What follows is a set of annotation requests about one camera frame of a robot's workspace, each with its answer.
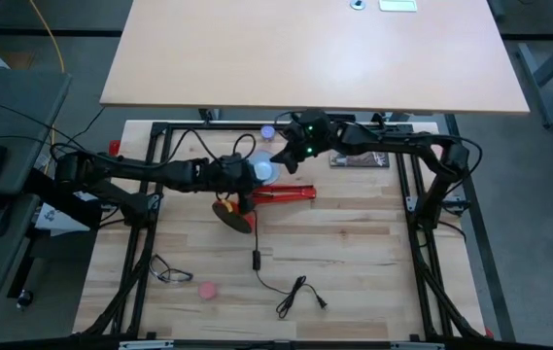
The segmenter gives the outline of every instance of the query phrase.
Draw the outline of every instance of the black metal frame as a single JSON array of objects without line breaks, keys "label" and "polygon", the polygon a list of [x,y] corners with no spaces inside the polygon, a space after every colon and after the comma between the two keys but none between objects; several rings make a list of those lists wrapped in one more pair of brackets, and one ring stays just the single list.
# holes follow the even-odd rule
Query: black metal frame
[{"label": "black metal frame", "polygon": [[[156,150],[156,143],[162,134],[164,135],[164,144],[163,149],[161,153],[161,159],[165,160],[168,158],[170,146],[171,146],[171,140],[174,130],[176,129],[187,129],[187,128],[193,128],[193,129],[224,129],[224,130],[259,130],[261,127],[261,124],[259,123],[247,123],[247,122],[227,122],[227,123],[219,123],[219,122],[183,122],[183,123],[172,123],[172,122],[155,122],[151,129],[150,134],[150,140],[149,140],[149,146],[147,149],[147,156],[146,161],[152,162],[155,157],[155,150]],[[450,130],[453,131],[453,134],[457,133],[457,125],[454,125],[450,127]],[[411,156],[411,164],[412,164],[412,170],[413,170],[413,179],[414,179],[414,185],[416,188],[417,195],[421,197],[423,193],[425,192],[425,188],[423,185],[423,176],[421,172],[420,163],[417,157]],[[408,176],[405,169],[405,161],[403,155],[397,155],[397,172],[399,176],[399,182],[401,184],[401,194],[403,197],[403,208],[406,213],[406,221],[408,222],[407,228],[408,228],[408,238],[410,241],[410,249],[412,253],[413,263],[415,263],[416,260],[416,254],[420,254],[420,242],[418,239],[418,231],[419,228],[414,224],[412,220],[410,220],[411,212],[408,210],[408,204],[406,198],[410,196],[410,187],[408,182]],[[148,186],[148,183],[143,182],[141,184],[141,192],[145,193],[146,188]],[[157,185],[156,187],[156,193],[161,193],[163,190],[162,185]],[[480,240],[484,240],[483,237],[485,237],[485,241],[488,242],[487,245],[483,244],[482,247],[484,249],[487,249],[487,253],[484,254],[482,252],[482,258],[486,257],[487,259],[492,259],[492,267],[486,268],[486,276],[488,275],[494,277],[496,276],[496,280],[494,278],[487,278],[489,283],[496,283],[495,286],[491,286],[490,290],[491,292],[494,291],[500,292],[500,298],[502,300],[502,305],[504,305],[504,310],[506,311],[506,304],[504,303],[504,296],[502,295],[502,290],[500,286],[500,282],[498,279],[498,273],[496,271],[496,266],[494,265],[494,260],[492,258],[492,254],[490,251],[490,245],[489,241],[487,240],[487,235],[485,233],[485,228],[483,227],[483,222],[481,219],[481,215],[479,212],[479,206],[478,202],[476,200],[476,195],[474,194],[474,188],[471,188],[472,192],[467,192],[467,198],[472,200],[474,205],[470,208],[471,211],[476,211],[479,214],[476,213],[474,215],[471,214],[471,217],[473,220],[475,218],[478,218],[481,220],[480,223],[477,225],[475,224],[475,221],[473,221],[473,225],[475,226],[475,231],[479,231],[483,228],[483,233],[476,233],[475,235],[479,238],[477,238],[477,242]],[[139,237],[140,229],[138,227],[133,227],[131,230],[131,234],[129,236],[129,242],[127,245],[127,251],[125,255],[125,262],[124,262],[124,268],[123,268],[123,277],[121,278],[121,285],[125,283],[126,276],[128,273],[131,272],[131,267],[133,266],[134,257],[136,254],[136,248],[137,248],[137,241]],[[156,224],[149,226],[147,230],[147,236],[145,240],[145,247],[144,249],[148,249],[150,251],[153,250],[153,244],[155,241],[155,234],[156,234]],[[428,250],[428,254],[430,257],[430,269],[432,272],[432,277],[437,283],[437,285],[440,287],[440,289],[443,289],[442,284],[442,274],[440,271],[440,264],[439,264],[439,258],[436,251],[435,246],[435,240],[432,230],[426,229],[424,230],[424,234],[426,236],[427,245],[426,248]],[[425,338],[430,339],[434,337],[438,337],[438,332],[435,330],[433,322],[432,322],[432,312],[430,309],[430,301],[428,298],[428,290],[427,290],[427,284],[425,282],[425,279],[423,277],[423,274],[418,271],[416,268],[414,269],[415,272],[415,280],[417,284],[417,293],[419,297],[420,307],[421,307],[421,315],[422,315],[422,321],[423,321],[423,329],[425,332]],[[142,309],[144,306],[144,298],[145,298],[145,291],[146,291],[146,279],[148,276],[143,276],[138,284],[138,292],[136,293],[136,297],[134,300],[134,309],[131,316],[130,326],[127,330],[127,333],[131,333],[133,335],[138,334],[139,331],[139,325],[140,325],[140,319],[142,316]],[[498,300],[499,295],[493,296],[493,300]],[[501,306],[497,306],[495,304],[495,310],[501,311]],[[444,307],[439,303],[438,304],[438,310],[440,314],[440,325],[441,325],[441,334],[442,336],[452,336],[453,330],[451,321],[448,317],[448,311],[444,309]],[[504,320],[507,322],[502,323],[501,327],[501,337],[503,340],[509,340],[509,341],[515,341],[513,340],[513,329],[508,330],[506,327],[507,325],[511,327],[510,322],[508,322],[508,313],[501,315]],[[123,317],[123,307],[117,312],[114,324],[112,327],[112,332],[115,334],[119,334],[121,332],[121,323],[122,323],[122,317]],[[200,342],[203,345],[207,345],[210,342],[204,341]]]},{"label": "black metal frame", "polygon": [[[459,130],[455,122],[455,118],[452,115],[445,116],[449,131],[453,135],[459,135]],[[158,138],[163,134],[164,146],[161,153],[161,159],[165,160],[168,157],[170,151],[171,140],[174,130],[177,129],[209,129],[209,130],[258,130],[261,127],[261,123],[249,123],[249,122],[183,122],[183,123],[172,123],[172,122],[154,122],[151,130],[151,137],[149,141],[148,151],[146,160],[152,161],[155,157],[156,143]],[[411,157],[414,182],[417,190],[417,194],[420,194],[423,190],[423,179],[421,176],[421,169],[419,166],[419,160],[415,157]],[[405,168],[404,155],[397,155],[397,172],[399,175],[399,182],[401,186],[401,193],[403,197],[403,209],[406,213],[406,220],[408,222],[408,238],[410,241],[410,248],[413,257],[413,264],[416,264],[417,255],[420,258],[420,245],[418,240],[418,230],[419,228],[413,221],[408,220],[411,212],[408,210],[407,199],[410,196],[410,188],[408,184],[408,176]],[[141,190],[146,191],[148,184],[141,184]],[[441,315],[441,326],[442,334],[438,334],[433,328],[432,323],[432,314],[430,310],[430,301],[428,299],[427,287],[429,285],[432,290],[434,287],[430,285],[430,278],[435,284],[436,295],[438,296],[437,290],[442,290],[441,285],[441,276],[439,271],[439,265],[437,264],[437,252],[435,250],[435,244],[433,241],[432,232],[425,232],[426,240],[428,242],[428,252],[430,254],[430,267],[429,270],[422,270],[421,268],[414,268],[415,279],[417,284],[417,292],[419,295],[419,301],[421,306],[421,314],[423,318],[423,328],[425,332],[425,337],[427,341],[433,343],[421,343],[413,344],[407,340],[398,341],[398,342],[389,342],[389,341],[296,341],[296,340],[274,340],[274,341],[230,341],[230,340],[191,340],[191,339],[182,339],[182,340],[170,340],[174,343],[175,347],[187,347],[187,348],[265,348],[269,350],[296,350],[296,349],[398,349],[402,348],[411,348],[411,346],[419,345],[421,348],[425,346],[430,346],[431,348],[441,349],[443,346],[447,349],[473,349],[473,350],[483,350],[483,349],[553,349],[553,347],[537,346],[537,345],[526,345],[515,343],[515,337],[513,334],[513,329],[511,328],[511,322],[509,320],[508,311],[506,303],[504,301],[504,296],[502,295],[501,284],[499,276],[494,264],[494,257],[490,249],[490,242],[483,225],[483,219],[481,216],[479,203],[477,201],[476,194],[474,192],[474,185],[471,179],[466,179],[464,182],[464,188],[467,198],[471,201],[472,205],[470,207],[470,216],[472,218],[472,223],[475,231],[476,241],[481,253],[481,259],[484,265],[484,271],[486,273],[486,279],[489,284],[490,293],[492,295],[492,300],[494,304],[495,312],[497,313],[499,327],[501,329],[501,339],[503,341],[494,341],[493,339],[487,338],[460,338],[452,336],[449,332],[446,331],[446,328],[451,328],[450,321],[446,316],[442,316],[443,313],[446,313],[447,310],[443,310],[440,304],[438,304],[438,309],[440,310]],[[157,186],[156,193],[160,193],[162,190],[161,186]],[[140,230],[132,230],[132,234],[129,237],[129,244],[127,247],[125,265],[129,266],[129,273],[131,272],[131,267],[133,265],[137,240],[140,234]],[[147,227],[147,236],[145,240],[145,250],[142,252],[142,256],[146,254],[151,254],[153,250],[153,243],[155,241],[156,234],[156,223]],[[138,293],[134,300],[134,310],[132,313],[130,326],[127,332],[120,332],[121,323],[122,323],[122,310],[119,310],[116,314],[117,319],[117,328],[119,332],[101,335],[100,332],[85,332],[85,333],[76,333],[68,337],[56,338],[56,339],[40,339],[40,340],[25,340],[18,342],[9,342],[0,344],[0,349],[118,349],[121,341],[134,341],[140,340],[138,338],[138,331],[140,320],[142,316],[142,309],[144,306],[145,291],[146,291],[146,280],[147,275],[140,277],[138,284]],[[99,324],[100,331],[105,329],[105,326]],[[156,334],[153,332],[147,333],[147,339],[156,339]],[[410,341],[418,342],[419,335],[412,334],[410,335]]]},{"label": "black metal frame", "polygon": [[[458,129],[455,115],[447,114],[444,116],[444,119],[447,123],[449,134],[460,136],[460,130]],[[481,207],[479,206],[479,200],[477,199],[477,193],[472,182],[472,177],[467,177],[462,183],[462,187],[466,198],[470,201],[468,213],[470,214],[470,220],[472,221],[472,228],[477,242],[479,255],[481,257],[483,272],[486,276],[486,282],[490,291],[490,298],[492,299],[492,306],[497,317],[497,324],[499,325],[500,332],[499,336],[503,341],[514,342],[516,341],[516,336],[511,324],[511,318],[509,317],[507,302],[505,300],[504,293],[502,292],[501,279],[499,277],[499,272],[497,271],[497,265],[494,261],[490,238],[488,237],[488,231],[486,230],[483,222],[483,214],[481,214]]]}]

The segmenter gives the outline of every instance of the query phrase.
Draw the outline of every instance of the floor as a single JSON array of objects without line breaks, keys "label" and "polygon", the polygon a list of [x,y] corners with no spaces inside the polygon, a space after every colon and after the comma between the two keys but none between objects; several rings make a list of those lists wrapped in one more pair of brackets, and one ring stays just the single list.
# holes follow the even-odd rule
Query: floor
[{"label": "floor", "polygon": [[[122,29],[130,0],[39,0],[48,23],[58,29]],[[553,33],[553,2],[504,0],[504,33]],[[1,1],[0,26],[40,27],[27,0]],[[58,38],[73,83],[56,127],[68,134],[81,131],[99,110],[105,83],[119,39]],[[553,42],[529,43],[538,61],[553,52]],[[32,69],[57,71],[58,62],[47,37],[2,37],[0,47],[36,53]],[[506,47],[516,74],[532,102],[522,68],[513,56],[516,43]],[[545,88],[553,97],[553,81]],[[227,119],[270,119],[275,111],[227,110]],[[359,114],[369,118],[369,114]],[[197,120],[195,110],[109,108],[80,142],[95,151],[107,150],[119,139],[124,121],[135,119]],[[442,123],[442,118],[433,118]],[[490,236],[501,284],[519,341],[553,345],[553,133],[540,126],[536,110],[526,118],[457,116],[461,133],[479,142],[485,157],[473,175],[486,229]],[[463,220],[472,237],[468,217]],[[474,239],[468,240],[471,268],[486,324],[496,331],[496,320]],[[87,270],[85,259],[39,261],[28,281],[36,293],[26,312],[12,300],[0,298],[0,341],[64,336],[72,329]]]}]

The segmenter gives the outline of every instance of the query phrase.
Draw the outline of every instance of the light wood desk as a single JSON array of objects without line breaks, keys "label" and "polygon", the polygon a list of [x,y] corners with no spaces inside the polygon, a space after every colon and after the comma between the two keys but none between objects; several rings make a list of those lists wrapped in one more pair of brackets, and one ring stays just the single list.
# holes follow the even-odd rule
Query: light wood desk
[{"label": "light wood desk", "polygon": [[527,113],[486,0],[135,0],[101,103]]},{"label": "light wood desk", "polygon": [[[151,125],[127,122],[121,154],[144,158]],[[437,132],[435,123],[413,125],[415,131]],[[240,135],[240,131],[199,132],[217,155],[229,154]],[[180,134],[175,132],[173,144]],[[258,149],[275,153],[284,147],[277,140],[263,143],[258,133],[257,139]],[[250,146],[246,139],[239,152],[245,154]],[[177,159],[197,157],[207,154],[197,139],[188,135]],[[318,197],[258,207],[260,274],[266,283],[284,290],[291,288],[296,277],[306,275],[328,309],[321,310],[312,294],[302,289],[287,319],[279,320],[275,308],[283,296],[265,289],[252,270],[255,238],[219,221],[211,211],[212,193],[165,190],[154,252],[172,266],[194,273],[194,280],[173,286],[149,277],[141,335],[157,332],[161,339],[405,340],[411,333],[423,334],[395,156],[391,155],[388,169],[331,169],[326,153],[306,160],[294,175],[284,167],[282,170],[278,183],[313,184]],[[430,184],[432,174],[425,165],[423,174]],[[138,191],[137,182],[115,179],[115,183]],[[443,220],[459,225],[452,218]],[[76,332],[94,322],[119,288],[128,236],[129,228],[123,225],[99,231]],[[454,230],[439,227],[436,244],[447,294],[483,333],[464,240]],[[197,285],[203,281],[218,285],[216,298],[200,299]],[[432,315],[440,329],[431,292],[430,296]],[[125,326],[134,297],[128,300]]]}]

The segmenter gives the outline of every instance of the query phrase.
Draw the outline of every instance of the metal bracket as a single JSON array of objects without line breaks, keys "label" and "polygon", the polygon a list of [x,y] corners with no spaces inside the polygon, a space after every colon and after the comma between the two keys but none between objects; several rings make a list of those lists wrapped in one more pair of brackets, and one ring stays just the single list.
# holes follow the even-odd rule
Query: metal bracket
[{"label": "metal bracket", "polygon": [[173,347],[172,340],[123,341],[119,344],[119,350],[172,349]]},{"label": "metal bracket", "polygon": [[393,350],[444,350],[444,344],[418,342],[392,342]]},{"label": "metal bracket", "polygon": [[155,193],[155,194],[150,195],[149,210],[150,211],[157,211],[159,209],[159,204],[161,203],[162,199],[163,199],[163,194]]},{"label": "metal bracket", "polygon": [[416,201],[418,199],[419,198],[414,195],[410,195],[405,198],[405,205],[407,206],[409,212],[414,211],[414,209],[416,208]]},{"label": "metal bracket", "polygon": [[444,210],[450,211],[451,214],[461,216],[470,208],[470,202],[468,200],[462,199],[458,195],[444,198],[442,201],[442,208]]}]

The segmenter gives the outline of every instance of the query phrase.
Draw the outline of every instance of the black desk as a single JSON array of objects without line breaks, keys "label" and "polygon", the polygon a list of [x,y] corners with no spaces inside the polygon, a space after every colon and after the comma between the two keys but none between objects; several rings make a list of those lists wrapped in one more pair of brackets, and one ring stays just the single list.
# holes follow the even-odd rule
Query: black desk
[{"label": "black desk", "polygon": [[[35,120],[52,125],[67,93],[70,78],[64,74],[0,69],[0,104]],[[0,135],[20,135],[45,140],[49,130],[20,115],[0,108]],[[15,194],[13,215],[6,235],[0,237],[0,290],[13,265],[15,255],[39,197],[21,193],[36,157],[40,142],[25,139],[0,139],[8,152],[0,174],[0,193]]]},{"label": "black desk", "polygon": [[[0,69],[0,105],[51,126],[69,88],[65,74]],[[16,113],[0,108],[0,136],[18,135],[45,140],[49,130]],[[26,139],[0,139],[8,148],[0,174],[0,193],[21,192],[43,144]]]}]

